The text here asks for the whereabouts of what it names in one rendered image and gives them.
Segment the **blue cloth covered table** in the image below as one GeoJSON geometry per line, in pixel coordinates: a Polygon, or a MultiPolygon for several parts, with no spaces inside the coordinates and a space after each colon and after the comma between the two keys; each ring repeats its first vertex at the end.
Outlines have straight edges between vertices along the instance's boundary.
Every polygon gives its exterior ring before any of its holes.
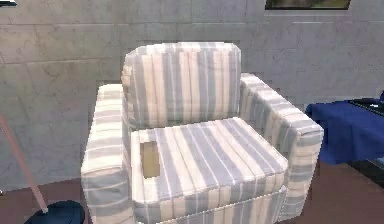
{"type": "Polygon", "coordinates": [[[384,157],[384,116],[347,100],[309,104],[305,113],[324,129],[320,161],[336,165],[384,157]]]}

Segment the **tan flat rectangular object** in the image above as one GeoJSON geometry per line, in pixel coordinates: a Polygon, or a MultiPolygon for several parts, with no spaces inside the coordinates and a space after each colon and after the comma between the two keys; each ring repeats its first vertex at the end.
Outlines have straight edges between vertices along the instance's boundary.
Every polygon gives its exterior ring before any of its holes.
{"type": "Polygon", "coordinates": [[[160,175],[159,151],[155,141],[140,144],[143,176],[148,179],[160,175]]]}

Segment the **black flat tray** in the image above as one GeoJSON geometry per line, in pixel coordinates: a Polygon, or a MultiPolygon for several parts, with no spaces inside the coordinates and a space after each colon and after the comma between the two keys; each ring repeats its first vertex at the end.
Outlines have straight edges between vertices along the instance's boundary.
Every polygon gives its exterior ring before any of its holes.
{"type": "Polygon", "coordinates": [[[384,102],[373,98],[361,98],[349,100],[349,103],[380,116],[384,116],[384,102]]]}

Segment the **dark blue round lamp base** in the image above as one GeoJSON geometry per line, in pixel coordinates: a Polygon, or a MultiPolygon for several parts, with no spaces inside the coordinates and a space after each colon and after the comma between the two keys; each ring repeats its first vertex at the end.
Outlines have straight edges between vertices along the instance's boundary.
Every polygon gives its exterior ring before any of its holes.
{"type": "Polygon", "coordinates": [[[24,224],[83,224],[85,211],[73,200],[58,201],[48,205],[48,211],[35,212],[24,224]]]}

